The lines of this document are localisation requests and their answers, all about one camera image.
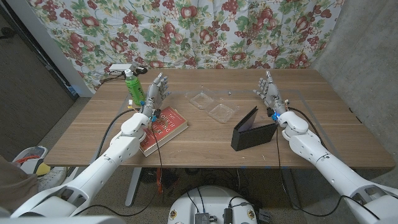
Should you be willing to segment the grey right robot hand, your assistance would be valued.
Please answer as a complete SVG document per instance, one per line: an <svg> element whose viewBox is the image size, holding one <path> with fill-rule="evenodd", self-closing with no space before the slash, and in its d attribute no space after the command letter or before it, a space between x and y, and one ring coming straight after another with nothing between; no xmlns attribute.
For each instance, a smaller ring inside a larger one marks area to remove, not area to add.
<svg viewBox="0 0 398 224"><path fill-rule="evenodd" d="M253 90L253 92L261 98L268 108L273 109L279 115L287 111L269 70L266 70L265 78L259 79L258 87L260 90Z"/></svg>

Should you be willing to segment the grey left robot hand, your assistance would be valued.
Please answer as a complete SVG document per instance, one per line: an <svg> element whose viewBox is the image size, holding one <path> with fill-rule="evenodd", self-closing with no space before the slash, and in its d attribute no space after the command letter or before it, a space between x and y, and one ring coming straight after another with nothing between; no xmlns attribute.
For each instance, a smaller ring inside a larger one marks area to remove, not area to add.
<svg viewBox="0 0 398 224"><path fill-rule="evenodd" d="M155 110L161 107L162 102L169 95L169 92L167 91L167 79L167 76L163 76L162 73L159 73L148 87L146 100L141 108L141 113L146 115L148 118L152 116Z"/></svg>

